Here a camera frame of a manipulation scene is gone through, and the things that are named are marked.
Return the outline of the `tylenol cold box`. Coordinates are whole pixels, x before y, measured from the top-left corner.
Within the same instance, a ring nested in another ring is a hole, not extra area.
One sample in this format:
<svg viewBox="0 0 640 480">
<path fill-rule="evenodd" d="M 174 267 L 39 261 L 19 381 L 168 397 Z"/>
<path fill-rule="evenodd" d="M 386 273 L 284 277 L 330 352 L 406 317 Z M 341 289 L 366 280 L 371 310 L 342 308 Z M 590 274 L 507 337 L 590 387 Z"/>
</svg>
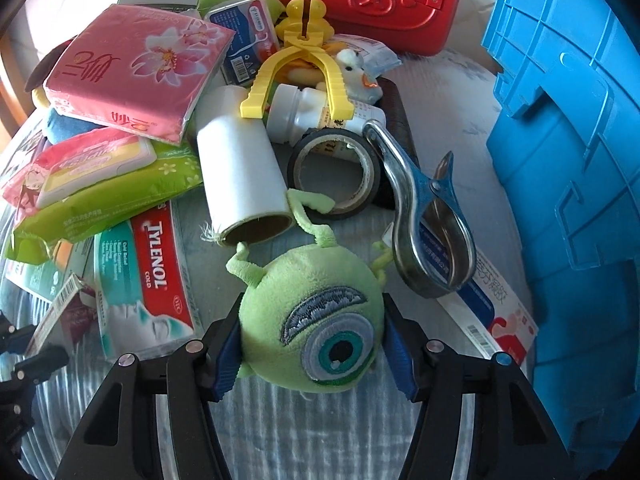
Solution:
<svg viewBox="0 0 640 480">
<path fill-rule="evenodd" d="M 180 226 L 171 202 L 94 237 L 94 282 L 105 357 L 155 359 L 201 337 Z"/>
</svg>

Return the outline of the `long toothpaste box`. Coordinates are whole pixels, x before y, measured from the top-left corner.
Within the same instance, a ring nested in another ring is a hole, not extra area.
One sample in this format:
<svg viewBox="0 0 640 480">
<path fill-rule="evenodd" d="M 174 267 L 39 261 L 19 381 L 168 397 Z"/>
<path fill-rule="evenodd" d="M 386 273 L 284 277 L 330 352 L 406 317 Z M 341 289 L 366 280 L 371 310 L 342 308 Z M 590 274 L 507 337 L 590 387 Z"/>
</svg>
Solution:
<svg viewBox="0 0 640 480">
<path fill-rule="evenodd" d="M 506 352 L 518 365 L 525 363 L 538 327 L 484 252 L 476 253 L 472 280 L 457 292 L 440 297 L 438 303 L 481 356 L 489 359 Z"/>
</svg>

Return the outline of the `pink green wipes pack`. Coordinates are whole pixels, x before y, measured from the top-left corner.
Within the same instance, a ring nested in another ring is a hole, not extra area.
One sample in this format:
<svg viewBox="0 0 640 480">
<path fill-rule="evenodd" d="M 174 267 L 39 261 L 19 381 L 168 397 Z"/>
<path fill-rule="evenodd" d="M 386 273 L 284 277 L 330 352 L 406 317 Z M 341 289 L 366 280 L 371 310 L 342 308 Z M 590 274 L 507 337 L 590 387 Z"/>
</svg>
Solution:
<svg viewBox="0 0 640 480">
<path fill-rule="evenodd" d="M 61 240 L 78 243 L 202 184 L 188 144 L 152 141 L 115 128 L 78 134 L 39 153 L 2 188 L 15 208 L 6 258 L 52 258 Z"/>
</svg>

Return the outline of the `green one-eyed monster plush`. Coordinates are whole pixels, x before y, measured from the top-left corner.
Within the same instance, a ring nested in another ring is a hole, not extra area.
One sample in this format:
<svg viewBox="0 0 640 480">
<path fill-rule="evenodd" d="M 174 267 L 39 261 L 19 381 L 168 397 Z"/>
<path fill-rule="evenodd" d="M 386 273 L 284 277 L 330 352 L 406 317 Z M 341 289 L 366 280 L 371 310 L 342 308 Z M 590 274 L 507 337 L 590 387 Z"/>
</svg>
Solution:
<svg viewBox="0 0 640 480">
<path fill-rule="evenodd" d="M 299 392 L 342 392 L 360 381 L 381 347 L 383 290 L 393 253 L 376 242 L 378 258 L 364 261 L 338 244 L 330 226 L 312 222 L 308 209 L 329 212 L 332 198 L 289 190 L 286 199 L 312 243 L 258 266 L 241 242 L 226 264 L 246 286 L 238 375 Z"/>
</svg>

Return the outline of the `large metal clip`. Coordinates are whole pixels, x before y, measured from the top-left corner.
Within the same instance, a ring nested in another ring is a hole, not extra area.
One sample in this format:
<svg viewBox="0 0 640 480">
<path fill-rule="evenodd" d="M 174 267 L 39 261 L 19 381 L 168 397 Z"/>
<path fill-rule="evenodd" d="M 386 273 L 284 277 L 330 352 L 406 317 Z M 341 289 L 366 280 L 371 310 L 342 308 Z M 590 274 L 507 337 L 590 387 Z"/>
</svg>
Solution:
<svg viewBox="0 0 640 480">
<path fill-rule="evenodd" d="M 457 292 L 473 276 L 476 246 L 454 190 L 454 154 L 429 177 L 377 120 L 363 137 L 378 152 L 395 200 L 392 251 L 404 282 L 424 298 Z"/>
</svg>

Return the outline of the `white lint roller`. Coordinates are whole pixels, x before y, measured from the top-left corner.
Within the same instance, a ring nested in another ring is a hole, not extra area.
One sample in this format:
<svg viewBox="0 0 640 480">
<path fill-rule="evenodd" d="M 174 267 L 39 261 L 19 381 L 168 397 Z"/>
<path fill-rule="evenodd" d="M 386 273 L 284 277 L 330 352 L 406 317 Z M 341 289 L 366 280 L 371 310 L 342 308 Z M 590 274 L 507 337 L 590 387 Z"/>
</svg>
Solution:
<svg viewBox="0 0 640 480">
<path fill-rule="evenodd" d="M 240 115 L 248 91 L 222 86 L 201 96 L 195 142 L 210 221 L 204 236 L 220 246 L 256 244 L 288 230 L 293 216 L 266 128 Z"/>
</svg>

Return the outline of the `dark red knit hat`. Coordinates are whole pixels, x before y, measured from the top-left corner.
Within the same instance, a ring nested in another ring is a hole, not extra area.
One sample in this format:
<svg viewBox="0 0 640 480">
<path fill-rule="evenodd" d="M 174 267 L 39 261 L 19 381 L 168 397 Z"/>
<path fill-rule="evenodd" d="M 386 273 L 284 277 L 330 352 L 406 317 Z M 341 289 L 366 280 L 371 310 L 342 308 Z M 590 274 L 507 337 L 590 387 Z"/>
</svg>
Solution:
<svg viewBox="0 0 640 480">
<path fill-rule="evenodd" d="M 62 42 L 62 44 L 54 47 L 38 62 L 25 82 L 24 90 L 26 92 L 32 92 L 32 90 L 42 86 L 44 81 L 47 79 L 47 76 L 49 76 L 51 70 L 53 70 L 53 67 L 58 62 L 58 59 L 73 41 L 74 37 Z"/>
</svg>

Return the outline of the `black tape roll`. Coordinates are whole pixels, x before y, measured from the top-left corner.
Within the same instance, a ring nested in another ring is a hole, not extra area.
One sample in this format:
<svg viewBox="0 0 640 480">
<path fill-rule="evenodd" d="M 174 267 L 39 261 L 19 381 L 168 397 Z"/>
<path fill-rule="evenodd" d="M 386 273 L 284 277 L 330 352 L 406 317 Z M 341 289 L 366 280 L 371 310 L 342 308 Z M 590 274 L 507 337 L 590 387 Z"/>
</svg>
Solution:
<svg viewBox="0 0 640 480">
<path fill-rule="evenodd" d="M 358 133 L 340 128 L 309 129 L 294 145 L 286 166 L 290 188 L 334 200 L 329 212 L 308 209 L 310 218 L 344 220 L 363 212 L 378 194 L 378 154 Z"/>
</svg>

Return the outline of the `blue plastic storage crate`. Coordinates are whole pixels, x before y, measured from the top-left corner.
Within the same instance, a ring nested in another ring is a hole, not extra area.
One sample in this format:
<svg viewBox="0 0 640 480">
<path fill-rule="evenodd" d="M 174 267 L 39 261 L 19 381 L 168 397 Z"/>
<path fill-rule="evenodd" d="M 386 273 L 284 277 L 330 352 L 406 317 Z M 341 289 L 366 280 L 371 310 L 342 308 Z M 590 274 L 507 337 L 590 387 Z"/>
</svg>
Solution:
<svg viewBox="0 0 640 480">
<path fill-rule="evenodd" d="M 639 419 L 639 53 L 606 0 L 496 0 L 487 141 L 539 327 L 533 384 L 579 478 Z"/>
</svg>

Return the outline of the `white duck toy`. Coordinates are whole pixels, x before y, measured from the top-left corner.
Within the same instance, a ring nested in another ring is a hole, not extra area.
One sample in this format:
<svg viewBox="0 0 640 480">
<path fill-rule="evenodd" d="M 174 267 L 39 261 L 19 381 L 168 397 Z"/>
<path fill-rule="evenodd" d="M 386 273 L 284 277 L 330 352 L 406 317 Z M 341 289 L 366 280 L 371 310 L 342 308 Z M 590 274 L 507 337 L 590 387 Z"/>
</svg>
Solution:
<svg viewBox="0 0 640 480">
<path fill-rule="evenodd" d="M 341 69 L 347 96 L 370 105 L 374 105 L 383 96 L 378 81 L 364 69 L 362 57 L 355 50 L 346 48 L 339 50 L 334 56 Z"/>
</svg>

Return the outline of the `blue label floss pack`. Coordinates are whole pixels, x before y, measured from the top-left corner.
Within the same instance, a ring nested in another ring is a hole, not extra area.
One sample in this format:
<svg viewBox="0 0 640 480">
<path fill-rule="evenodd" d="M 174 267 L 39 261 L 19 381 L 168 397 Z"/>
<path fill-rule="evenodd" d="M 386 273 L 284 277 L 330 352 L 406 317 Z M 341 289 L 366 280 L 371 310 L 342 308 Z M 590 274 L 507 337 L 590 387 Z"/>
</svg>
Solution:
<svg viewBox="0 0 640 480">
<path fill-rule="evenodd" d="M 224 81 L 232 86 L 249 87 L 262 64 L 280 50 L 266 0 L 236 0 L 217 6 L 205 15 L 205 21 L 234 32 L 221 65 Z"/>
</svg>

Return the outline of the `yellow plastic clamp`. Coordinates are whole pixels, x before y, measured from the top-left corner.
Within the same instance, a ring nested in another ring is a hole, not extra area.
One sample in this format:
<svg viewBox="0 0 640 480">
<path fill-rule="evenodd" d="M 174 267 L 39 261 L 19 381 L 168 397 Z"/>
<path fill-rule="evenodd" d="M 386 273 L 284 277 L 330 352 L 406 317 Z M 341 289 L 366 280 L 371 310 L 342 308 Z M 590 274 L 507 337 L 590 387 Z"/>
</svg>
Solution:
<svg viewBox="0 0 640 480">
<path fill-rule="evenodd" d="M 288 64 L 303 60 L 323 75 L 331 119 L 352 119 L 355 107 L 348 99 L 340 66 L 322 48 L 334 35 L 324 18 L 326 5 L 322 0 L 291 0 L 285 11 L 286 19 L 277 27 L 283 48 L 262 63 L 247 98 L 240 104 L 241 117 L 262 119 L 274 76 Z"/>
</svg>

